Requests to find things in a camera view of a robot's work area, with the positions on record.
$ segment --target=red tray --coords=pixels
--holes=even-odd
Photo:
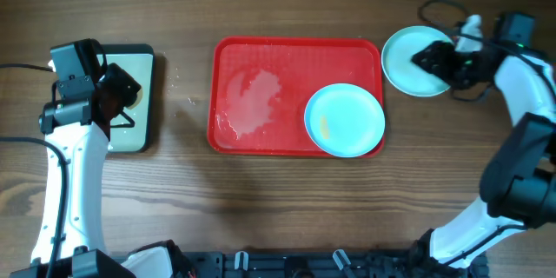
[[[331,156],[317,147],[303,115],[309,98],[352,83],[382,104],[381,56],[363,39],[232,36],[215,49],[207,137],[219,152]],[[363,157],[377,154],[381,142]]]

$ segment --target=black cable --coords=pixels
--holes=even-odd
[[[475,98],[473,99],[466,99],[466,98],[460,98],[458,96],[455,95],[455,89],[450,89],[450,96],[457,101],[462,101],[462,102],[467,102],[467,103],[474,103],[474,102],[479,102],[484,100],[488,94],[490,93],[490,90],[492,90],[494,88],[494,84],[493,83],[489,83],[485,89]]]
[[[112,129],[114,129],[114,128],[134,128],[136,126],[136,121],[134,121],[131,117],[129,117],[129,115],[127,115],[123,111],[120,112],[120,115],[123,116],[123,118],[125,118],[129,123],[110,126]]]
[[[423,11],[431,4],[433,3],[443,3],[446,5],[450,5],[453,6],[457,9],[460,9],[462,12],[464,12],[466,14],[466,16],[469,16],[469,12],[466,9],[465,6],[463,6],[460,3],[457,3],[455,1],[452,0],[428,0],[426,2],[424,2],[419,9],[417,10],[417,15],[419,16],[419,18],[427,23],[432,24],[434,27],[440,29],[442,32],[447,33],[450,36],[460,36],[460,37],[464,37],[467,39],[471,39],[480,43],[483,43],[485,45],[491,46],[493,48],[502,50],[504,52],[506,52],[509,55],[515,56],[517,58],[519,58],[523,63],[527,64],[529,67],[531,67],[531,69],[540,76],[540,79],[543,81],[543,83],[546,85],[546,87],[548,88],[548,90],[551,92],[552,97],[554,102],[556,103],[556,91],[554,91],[554,88],[552,86],[552,84],[550,83],[550,81],[548,80],[548,78],[546,78],[545,74],[542,72],[542,66],[533,63],[531,60],[529,60],[528,58],[524,57],[523,55],[521,55],[519,52],[516,52],[514,50],[511,50],[503,45],[497,44],[497,43],[493,43],[490,40],[486,40],[485,38],[480,38],[480,37],[476,37],[476,36],[471,36],[468,34],[461,34],[460,31],[458,30],[452,30],[449,27],[447,27],[446,25],[440,23],[440,22],[436,22],[433,20],[430,20],[428,18],[425,17],[425,15],[423,14]]]
[[[104,75],[106,74],[106,70],[108,69],[108,62],[106,61],[106,53],[104,53],[104,47],[96,39],[90,39],[90,41],[96,46],[97,49],[101,51],[101,54],[103,55],[102,68],[103,68],[103,75]]]
[[[60,244],[63,241],[62,231],[63,231],[63,218],[65,217],[65,208],[67,202],[68,194],[68,163],[65,157],[63,157],[62,151],[50,142],[46,142],[42,139],[30,138],[30,137],[0,137],[0,142],[29,142],[40,144],[54,152],[58,157],[60,162],[60,170],[62,172],[62,180],[60,187],[60,203],[58,205],[58,217],[56,219],[56,229],[52,242],[52,255],[50,256],[50,264],[48,271],[46,272],[46,278],[52,278],[54,274],[54,263],[60,251]]]
[[[443,265],[450,266],[451,264],[454,264],[455,262],[457,262],[459,260],[463,260],[463,259],[467,258],[469,255],[473,254],[475,251],[477,251],[478,249],[483,247],[485,244],[489,243],[492,239],[496,238],[499,235],[502,235],[502,233],[504,233],[504,231],[506,231],[508,229],[527,230],[527,226],[506,225],[506,226],[498,227],[498,229],[496,229],[496,231],[491,233],[487,238],[483,239],[481,242],[477,243],[477,245],[470,248],[468,251],[454,257],[452,260],[445,262]]]
[[[30,64],[20,64],[20,63],[0,64],[0,69],[9,69],[9,68],[23,68],[23,69],[32,69],[32,70],[34,69],[34,70],[44,70],[48,72],[53,72],[53,70],[49,67],[36,66]]]

